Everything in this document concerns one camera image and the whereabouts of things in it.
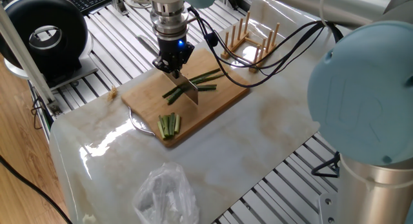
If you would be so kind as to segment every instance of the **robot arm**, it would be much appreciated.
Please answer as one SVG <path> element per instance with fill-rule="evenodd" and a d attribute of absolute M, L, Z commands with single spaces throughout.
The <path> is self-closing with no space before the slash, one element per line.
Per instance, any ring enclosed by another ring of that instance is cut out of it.
<path fill-rule="evenodd" d="M 153 64 L 156 68 L 179 77 L 194 46 L 186 41 L 188 12 L 184 0 L 147 0 L 152 2 L 150 14 L 159 44 L 159 56 Z M 206 8 L 215 0 L 185 0 L 196 8 Z"/>

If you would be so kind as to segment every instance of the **wire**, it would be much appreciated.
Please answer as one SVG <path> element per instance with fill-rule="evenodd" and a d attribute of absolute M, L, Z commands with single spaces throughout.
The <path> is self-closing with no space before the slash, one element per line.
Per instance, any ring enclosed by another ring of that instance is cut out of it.
<path fill-rule="evenodd" d="M 333 157 L 332 159 L 330 159 L 330 160 L 328 160 L 327 162 L 324 162 L 324 163 L 316 166 L 313 170 L 311 170 L 311 174 L 312 174 L 313 176 L 322 176 L 322 177 L 328 177 L 328 178 L 338 178 L 338 175 L 337 175 L 337 174 L 339 173 L 339 168 L 338 168 L 338 165 L 337 165 L 338 161 L 340 161 L 340 153 L 339 153 L 339 152 L 336 152 L 336 153 L 334 154 L 334 157 Z M 331 164 L 334 164 L 334 166 L 336 167 L 336 168 L 335 168 L 335 171 L 336 171 L 337 174 L 324 174 L 324 173 L 319 173 L 319 172 L 318 172 L 319 170 L 321 170 L 321 169 L 323 169 L 323 168 L 325 168 L 325 167 L 327 167 L 327 166 L 329 166 L 329 165 L 331 165 Z"/>
<path fill-rule="evenodd" d="M 243 88 L 252 88 L 252 87 L 256 87 L 258 85 L 263 84 L 265 81 L 269 80 L 272 76 L 276 75 L 279 71 L 280 68 L 288 61 L 288 59 L 291 57 L 291 55 L 309 38 L 311 37 L 316 31 L 318 31 L 321 28 L 324 28 L 324 24 L 321 21 L 313 21 L 311 23 L 307 23 L 305 25 L 303 25 L 302 27 L 298 28 L 295 32 L 293 32 L 292 34 L 290 34 L 287 38 L 285 38 L 280 44 L 278 44 L 267 56 L 265 56 L 263 59 L 259 60 L 258 62 L 252 63 L 252 64 L 248 64 L 245 61 L 243 61 L 242 59 L 238 58 L 237 56 L 235 56 L 225 45 L 225 43 L 223 42 L 223 40 L 221 39 L 221 36 L 219 36 L 219 34 L 209 25 L 209 23 L 207 21 L 205 21 L 203 18 L 201 18 L 199 16 L 199 13 L 197 12 L 197 10 L 194 7 L 189 7 L 188 8 L 189 12 L 192 12 L 195 17 L 197 18 L 197 22 L 201 28 L 202 34 L 205 38 L 205 41 L 209 47 L 209 49 L 211 50 L 211 52 L 213 53 L 220 69 L 222 70 L 223 74 L 234 84 L 243 87 Z M 331 22 L 327 22 L 326 23 L 328 25 L 328 27 L 330 27 L 330 29 L 332 30 L 332 33 L 334 35 L 334 38 L 336 40 L 336 42 L 338 42 L 342 37 L 343 34 L 338 30 L 338 28 L 336 28 L 334 26 L 333 23 Z M 211 34 L 208 34 L 207 32 L 207 28 L 205 27 L 205 25 L 208 26 L 208 28 L 212 31 Z M 259 63 L 263 62 L 270 54 L 272 54 L 274 51 L 276 51 L 279 47 L 281 47 L 284 43 L 286 43 L 289 39 L 291 39 L 293 36 L 295 36 L 298 32 L 302 31 L 304 28 L 306 27 L 310 27 L 310 30 L 307 30 L 307 32 L 301 37 L 301 39 L 296 43 L 296 45 L 293 47 L 293 49 L 286 54 L 284 57 L 282 57 L 280 60 L 276 61 L 275 63 L 272 63 L 271 65 L 268 66 L 258 66 Z M 216 51 L 214 50 L 214 47 L 216 46 L 216 44 L 212 44 L 211 40 L 214 40 L 214 43 L 216 43 L 216 41 L 224 48 L 224 51 L 233 59 L 235 59 L 236 61 L 240 62 L 242 64 L 242 66 L 240 65 L 233 65 L 232 63 L 229 63 L 223 59 L 221 59 L 217 54 Z M 267 69 L 267 68 L 271 68 L 271 67 L 276 67 L 269 75 L 267 75 L 266 78 L 262 79 L 261 81 L 251 84 L 251 85 L 244 85 L 241 83 L 238 83 L 237 81 L 235 81 L 234 79 L 231 78 L 231 76 L 228 74 L 227 71 L 225 71 L 225 69 L 223 68 L 222 64 L 227 64 L 227 65 L 231 65 L 231 66 L 236 66 L 238 68 L 256 68 L 258 70 L 261 69 Z"/>
<path fill-rule="evenodd" d="M 306 47 L 306 49 L 304 49 L 300 54 L 298 54 L 296 57 L 294 57 L 293 59 L 291 59 L 284 67 L 283 69 L 281 69 L 278 73 L 282 72 L 290 63 L 292 63 L 294 60 L 296 60 L 298 57 L 300 57 L 302 54 L 304 54 L 304 52 L 306 52 L 318 39 L 318 37 L 321 35 L 322 31 L 324 30 L 324 28 L 322 28 L 319 32 L 318 35 L 316 36 L 316 38 L 314 38 L 314 40 L 309 44 L 308 47 Z M 265 74 L 263 72 L 263 69 L 259 70 L 264 76 L 268 76 L 267 74 Z"/>
<path fill-rule="evenodd" d="M 26 184 L 27 186 L 29 186 L 31 189 L 33 189 L 34 191 L 36 191 L 40 196 L 42 196 L 47 202 L 49 202 L 49 204 L 51 204 L 51 206 L 53 206 L 53 208 L 56 209 L 56 211 L 60 214 L 60 216 L 62 216 L 62 218 L 68 223 L 68 224 L 72 224 L 72 222 L 70 221 L 70 219 L 68 218 L 68 216 L 63 212 L 62 209 L 60 209 L 59 205 L 56 204 L 56 202 L 54 202 L 52 200 L 52 198 L 50 198 L 45 192 L 43 192 L 39 187 L 35 186 L 32 182 L 30 182 L 29 180 L 27 180 L 25 177 L 23 177 L 22 175 L 20 175 L 20 173 L 18 173 L 3 157 L 2 155 L 0 155 L 0 163 L 5 166 L 5 168 L 13 175 L 15 176 L 17 179 L 19 179 L 21 182 L 23 182 L 24 184 Z"/>
<path fill-rule="evenodd" d="M 323 23 L 323 25 L 325 27 L 327 27 L 327 24 L 325 23 L 325 19 L 324 19 L 324 1 L 325 0 L 320 0 L 320 5 L 319 5 L 319 14 L 320 14 L 320 18 L 321 18 L 321 22 Z"/>

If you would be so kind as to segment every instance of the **scallion piece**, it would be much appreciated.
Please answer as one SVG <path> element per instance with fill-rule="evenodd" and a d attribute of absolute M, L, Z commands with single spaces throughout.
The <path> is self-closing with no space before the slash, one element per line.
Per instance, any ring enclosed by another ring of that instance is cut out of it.
<path fill-rule="evenodd" d="M 175 134 L 179 133 L 179 129 L 181 128 L 181 117 L 179 114 L 176 115 L 175 117 Z"/>
<path fill-rule="evenodd" d="M 162 117 L 162 121 L 163 121 L 163 134 L 165 135 L 165 137 L 169 137 L 168 116 L 164 115 Z"/>
<path fill-rule="evenodd" d="M 219 72 L 220 70 L 221 70 L 221 69 L 217 68 L 217 69 L 212 70 L 212 71 L 210 71 L 210 72 L 207 72 L 207 73 L 201 74 L 201 75 L 199 75 L 199 76 L 193 77 L 192 79 L 190 79 L 190 81 L 193 82 L 193 83 L 195 83 L 195 84 L 196 84 L 196 82 L 194 82 L 194 81 L 197 81 L 198 83 L 202 83 L 202 81 L 203 81 L 205 78 L 207 78 L 208 76 L 213 75 L 213 74 Z M 172 90 L 170 90 L 170 91 L 167 92 L 166 94 L 163 94 L 162 97 L 163 97 L 163 98 L 167 98 L 168 96 L 171 96 L 173 93 L 175 93 L 175 92 L 177 91 L 178 88 L 179 88 L 179 87 L 173 88 Z"/>
<path fill-rule="evenodd" d="M 170 119 L 169 119 L 169 135 L 173 137 L 174 134 L 174 128 L 175 128 L 175 113 L 170 114 Z"/>
<path fill-rule="evenodd" d="M 162 139 L 166 139 L 165 135 L 163 134 L 163 127 L 160 121 L 157 122 L 157 127 L 159 128 L 159 131 L 161 132 Z"/>
<path fill-rule="evenodd" d="M 212 70 L 212 71 L 209 71 L 209 72 L 207 72 L 207 73 L 201 74 L 201 75 L 199 75 L 199 76 L 193 77 L 193 78 L 191 78 L 191 79 L 189 79 L 189 80 L 190 80 L 191 82 L 193 82 L 193 81 L 196 80 L 196 79 L 199 79 L 199 78 L 202 78 L 202 77 L 208 77 L 208 76 L 210 76 L 210 75 L 213 75 L 213 74 L 219 72 L 220 70 L 221 70 L 220 68 L 217 68 L 217 69 L 215 69 L 215 70 Z"/>
<path fill-rule="evenodd" d="M 198 85 L 200 83 L 213 81 L 213 80 L 218 79 L 218 78 L 223 77 L 223 76 L 224 76 L 224 74 L 219 74 L 219 75 L 216 75 L 216 76 L 210 76 L 210 77 L 206 77 L 206 78 L 199 78 L 199 79 L 194 80 L 193 84 Z"/>
<path fill-rule="evenodd" d="M 178 99 L 178 97 L 180 95 L 183 94 L 183 90 L 178 88 L 169 98 L 168 98 L 168 105 L 172 105 L 176 99 Z"/>

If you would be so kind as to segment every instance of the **chopped green onion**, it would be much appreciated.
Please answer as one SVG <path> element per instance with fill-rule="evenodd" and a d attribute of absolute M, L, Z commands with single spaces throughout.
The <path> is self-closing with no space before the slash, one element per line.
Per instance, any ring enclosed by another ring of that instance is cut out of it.
<path fill-rule="evenodd" d="M 199 88 L 198 91 L 199 92 L 206 92 L 206 91 L 214 91 L 217 90 L 216 87 L 210 87 L 210 88 Z"/>
<path fill-rule="evenodd" d="M 179 114 L 177 114 L 175 118 L 175 134 L 179 133 L 180 128 L 181 128 L 181 117 L 179 116 Z"/>
<path fill-rule="evenodd" d="M 168 105 L 172 105 L 176 99 L 178 99 L 178 97 L 180 95 L 183 94 L 183 90 L 178 88 L 169 98 L 168 98 Z"/>
<path fill-rule="evenodd" d="M 224 74 L 219 74 L 219 75 L 216 75 L 216 76 L 210 76 L 210 77 L 206 77 L 206 78 L 199 78 L 199 79 L 196 79 L 196 80 L 194 80 L 194 81 L 192 81 L 195 85 L 198 85 L 198 84 L 200 84 L 200 83 L 205 83 L 205 82 L 208 82 L 208 81 L 213 81 L 213 80 L 215 80 L 215 79 L 218 79 L 218 78 L 220 78 L 220 77 L 223 77 L 224 76 Z"/>
<path fill-rule="evenodd" d="M 164 115 L 162 117 L 162 121 L 163 121 L 163 134 L 165 135 L 165 137 L 169 137 L 169 130 L 168 130 L 168 116 Z"/>
<path fill-rule="evenodd" d="M 166 139 L 165 135 L 163 134 L 163 127 L 160 121 L 157 122 L 157 127 L 159 128 L 159 131 L 161 132 L 162 139 Z"/>
<path fill-rule="evenodd" d="M 196 82 L 194 82 L 194 81 L 197 81 L 197 83 L 202 83 L 202 81 L 203 81 L 205 78 L 207 78 L 208 76 L 210 76 L 210 75 L 212 75 L 212 74 L 215 74 L 215 73 L 219 72 L 220 70 L 221 70 L 221 69 L 217 68 L 217 69 L 212 70 L 212 71 L 210 71 L 210 72 L 207 72 L 207 73 L 201 74 L 201 75 L 199 75 L 199 76 L 193 77 L 192 79 L 190 79 L 190 81 L 191 81 L 192 83 L 194 83 L 194 84 L 196 84 Z M 167 98 L 168 96 L 170 96 L 170 95 L 172 95 L 173 93 L 175 93 L 178 88 L 179 88 L 179 87 L 173 88 L 172 90 L 170 90 L 170 91 L 167 92 L 166 94 L 163 94 L 162 97 L 163 97 L 163 98 Z"/>
<path fill-rule="evenodd" d="M 189 80 L 192 82 L 193 80 L 196 80 L 196 79 L 199 79 L 199 78 L 202 78 L 202 77 L 208 77 L 208 76 L 210 76 L 210 75 L 213 75 L 213 74 L 219 72 L 220 70 L 221 70 L 220 68 L 217 68 L 217 69 L 215 69 L 215 70 L 212 70 L 212 71 L 209 71 L 209 72 L 207 72 L 207 73 L 201 74 L 201 75 L 199 75 L 199 76 L 193 77 L 193 78 L 191 78 L 191 79 L 189 79 Z"/>
<path fill-rule="evenodd" d="M 175 127 L 175 113 L 170 114 L 170 119 L 169 119 L 169 135 L 173 137 L 174 134 L 174 127 Z"/>
<path fill-rule="evenodd" d="M 162 129 L 164 129 L 164 128 L 165 128 L 165 126 L 163 125 L 163 120 L 162 120 L 162 116 L 160 116 L 160 115 L 159 115 L 159 121 L 161 122 L 161 125 L 162 125 Z"/>
<path fill-rule="evenodd" d="M 173 88 L 171 91 L 167 92 L 166 94 L 163 94 L 162 97 L 163 98 L 167 98 L 168 96 L 172 95 L 179 87 L 176 86 L 175 88 Z"/>

